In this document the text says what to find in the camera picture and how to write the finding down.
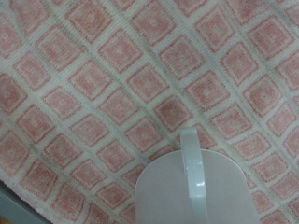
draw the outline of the white ceramic mug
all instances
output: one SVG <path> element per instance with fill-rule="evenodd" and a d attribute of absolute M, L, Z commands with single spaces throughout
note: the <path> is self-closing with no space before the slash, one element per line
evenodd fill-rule
<path fill-rule="evenodd" d="M 135 188 L 136 224 L 260 224 L 245 175 L 183 130 L 182 150 L 152 162 Z"/>

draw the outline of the mug handle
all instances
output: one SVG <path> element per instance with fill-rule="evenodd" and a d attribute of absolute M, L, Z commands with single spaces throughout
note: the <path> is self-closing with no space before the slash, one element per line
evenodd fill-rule
<path fill-rule="evenodd" d="M 196 129 L 182 130 L 180 143 L 194 224 L 208 224 L 204 164 Z"/>

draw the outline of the white mug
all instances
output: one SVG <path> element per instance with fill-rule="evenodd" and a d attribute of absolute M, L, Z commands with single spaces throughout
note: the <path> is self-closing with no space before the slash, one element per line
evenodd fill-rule
<path fill-rule="evenodd" d="M 196 129 L 182 130 L 180 141 L 138 178 L 136 224 L 260 224 L 241 168 L 201 149 Z"/>

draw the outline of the pink diamond motif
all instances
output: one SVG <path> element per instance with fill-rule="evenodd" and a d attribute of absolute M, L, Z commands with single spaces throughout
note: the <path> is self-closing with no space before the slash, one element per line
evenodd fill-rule
<path fill-rule="evenodd" d="M 36 160 L 20 185 L 45 202 L 57 179 L 58 176 L 43 161 Z"/>
<path fill-rule="evenodd" d="M 120 9 L 125 11 L 128 9 L 134 2 L 135 0 L 113 0 L 114 4 Z"/>
<path fill-rule="evenodd" d="M 110 133 L 103 121 L 92 114 L 73 124 L 70 130 L 89 147 L 93 147 Z"/>
<path fill-rule="evenodd" d="M 131 75 L 127 84 L 147 104 L 169 87 L 151 63 L 147 63 Z"/>
<path fill-rule="evenodd" d="M 9 115 L 27 99 L 27 93 L 8 74 L 0 75 L 0 107 Z"/>
<path fill-rule="evenodd" d="M 121 217 L 123 217 L 128 223 L 135 224 L 135 203 L 131 203 L 122 212 Z"/>
<path fill-rule="evenodd" d="M 22 45 L 15 26 L 4 13 L 0 13 L 0 55 L 5 59 L 14 54 Z"/>
<path fill-rule="evenodd" d="M 133 18 L 132 24 L 152 46 L 166 38 L 176 24 L 166 9 L 157 0 L 150 1 Z"/>
<path fill-rule="evenodd" d="M 197 78 L 185 90 L 204 111 L 230 97 L 230 92 L 212 71 Z"/>
<path fill-rule="evenodd" d="M 299 191 L 299 177 L 293 171 L 284 175 L 276 184 L 271 187 L 276 195 L 285 200 Z"/>
<path fill-rule="evenodd" d="M 267 122 L 270 131 L 280 137 L 297 120 L 297 115 L 289 103 L 284 103 L 278 112 Z"/>
<path fill-rule="evenodd" d="M 257 187 L 257 185 L 254 183 L 254 181 L 248 174 L 245 173 L 245 177 L 247 179 L 247 186 L 249 187 L 249 189 L 254 189 Z"/>
<path fill-rule="evenodd" d="M 286 12 L 288 13 L 292 23 L 299 27 L 299 4 L 289 7 L 286 9 Z"/>
<path fill-rule="evenodd" d="M 147 152 L 163 139 L 163 136 L 147 117 L 140 119 L 125 132 L 125 135 L 141 153 Z"/>
<path fill-rule="evenodd" d="M 82 108 L 81 102 L 62 87 L 49 92 L 43 100 L 61 120 L 69 119 Z"/>
<path fill-rule="evenodd" d="M 134 160 L 130 152 L 117 139 L 103 147 L 96 155 L 113 173 Z"/>
<path fill-rule="evenodd" d="M 99 49 L 99 54 L 110 66 L 123 73 L 140 59 L 143 53 L 136 42 L 120 28 Z"/>
<path fill-rule="evenodd" d="M 234 103 L 210 121 L 225 139 L 231 139 L 252 127 L 241 107 Z"/>
<path fill-rule="evenodd" d="M 12 0 L 10 8 L 27 36 L 30 36 L 50 16 L 41 0 Z"/>
<path fill-rule="evenodd" d="M 80 164 L 71 175 L 86 189 L 92 189 L 107 178 L 104 171 L 100 170 L 91 159 Z"/>
<path fill-rule="evenodd" d="M 294 38 L 278 19 L 270 16 L 248 32 L 249 39 L 266 60 L 286 49 Z"/>
<path fill-rule="evenodd" d="M 115 182 L 100 189 L 96 196 L 112 209 L 117 208 L 131 197 L 125 189 Z"/>
<path fill-rule="evenodd" d="M 205 59 L 186 35 L 180 35 L 160 53 L 160 59 L 178 79 L 201 68 Z"/>
<path fill-rule="evenodd" d="M 282 93 L 269 75 L 264 75 L 243 92 L 253 111 L 260 117 L 268 114 L 282 98 Z"/>
<path fill-rule="evenodd" d="M 134 189 L 135 185 L 137 183 L 137 179 L 141 175 L 144 168 L 145 168 L 145 166 L 143 164 L 139 164 L 135 168 L 133 168 L 131 171 L 122 175 L 121 178 Z"/>
<path fill-rule="evenodd" d="M 36 41 L 36 47 L 58 72 L 63 71 L 82 53 L 82 50 L 66 35 L 59 25 L 50 27 Z"/>
<path fill-rule="evenodd" d="M 63 133 L 57 135 L 44 150 L 45 153 L 63 169 L 83 153 L 83 151 Z"/>
<path fill-rule="evenodd" d="M 251 167 L 264 182 L 270 182 L 283 174 L 288 166 L 288 163 L 275 152 L 262 161 L 254 163 Z"/>
<path fill-rule="evenodd" d="M 109 215 L 105 211 L 100 209 L 98 206 L 96 206 L 94 203 L 91 203 L 84 224 L 107 224 L 108 222 Z"/>
<path fill-rule="evenodd" d="M 50 81 L 50 75 L 45 66 L 31 51 L 15 63 L 13 68 L 34 91 L 38 91 Z"/>
<path fill-rule="evenodd" d="M 253 133 L 233 144 L 235 151 L 246 161 L 264 154 L 270 147 L 269 141 L 260 132 Z"/>
<path fill-rule="evenodd" d="M 221 64 L 226 73 L 234 80 L 236 86 L 241 85 L 259 69 L 259 65 L 252 58 L 243 42 L 238 42 L 232 46 L 221 59 Z"/>
<path fill-rule="evenodd" d="M 200 21 L 195 29 L 206 41 L 212 52 L 217 52 L 235 33 L 221 7 L 213 7 Z"/>
<path fill-rule="evenodd" d="M 207 3 L 207 0 L 175 0 L 178 8 L 186 17 L 190 17 L 199 8 Z"/>
<path fill-rule="evenodd" d="M 292 212 L 299 217 L 299 197 L 295 198 L 294 200 L 291 200 L 288 203 L 288 206 L 291 208 Z"/>
<path fill-rule="evenodd" d="M 37 105 L 30 105 L 20 116 L 17 123 L 36 144 L 55 128 L 55 124 L 49 116 L 41 111 Z"/>
<path fill-rule="evenodd" d="M 265 2 L 259 0 L 246 1 L 246 0 L 226 0 L 236 19 L 241 25 L 251 21 L 254 17 L 264 13 L 268 6 Z"/>
<path fill-rule="evenodd" d="M 64 218 L 76 222 L 82 212 L 85 196 L 64 183 L 51 208 Z"/>
<path fill-rule="evenodd" d="M 95 1 L 77 3 L 65 17 L 91 44 L 112 23 L 106 8 Z"/>
<path fill-rule="evenodd" d="M 276 67 L 276 71 L 286 81 L 290 91 L 299 89 L 299 51 L 296 51 L 287 60 L 283 61 Z"/>
<path fill-rule="evenodd" d="M 195 124 L 194 127 L 197 130 L 201 148 L 209 149 L 217 145 L 214 138 L 212 138 L 202 124 Z"/>
<path fill-rule="evenodd" d="M 193 117 L 192 112 L 176 95 L 157 105 L 154 112 L 169 132 L 175 131 Z"/>
<path fill-rule="evenodd" d="M 261 219 L 263 224 L 291 224 L 291 222 L 286 218 L 283 212 L 280 210 L 275 210 L 273 213 L 266 215 Z"/>
<path fill-rule="evenodd" d="M 112 78 L 98 64 L 89 60 L 68 81 L 90 101 L 94 101 L 112 83 Z"/>
<path fill-rule="evenodd" d="M 251 196 L 258 213 L 268 211 L 274 206 L 268 196 L 260 190 L 253 192 Z"/>
<path fill-rule="evenodd" d="M 139 107 L 129 98 L 122 88 L 117 88 L 99 106 L 116 124 L 122 125 Z"/>
<path fill-rule="evenodd" d="M 23 167 L 30 154 L 29 148 L 12 131 L 0 139 L 0 168 L 13 177 Z"/>
<path fill-rule="evenodd" d="M 283 146 L 293 158 L 296 158 L 299 155 L 299 127 L 296 127 L 289 133 Z"/>

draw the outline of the pink patterned rug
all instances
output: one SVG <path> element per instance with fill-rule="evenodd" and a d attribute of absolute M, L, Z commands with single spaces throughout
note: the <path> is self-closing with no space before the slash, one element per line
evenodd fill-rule
<path fill-rule="evenodd" d="M 0 2 L 0 179 L 53 223 L 135 223 L 183 127 L 299 223 L 296 0 Z"/>

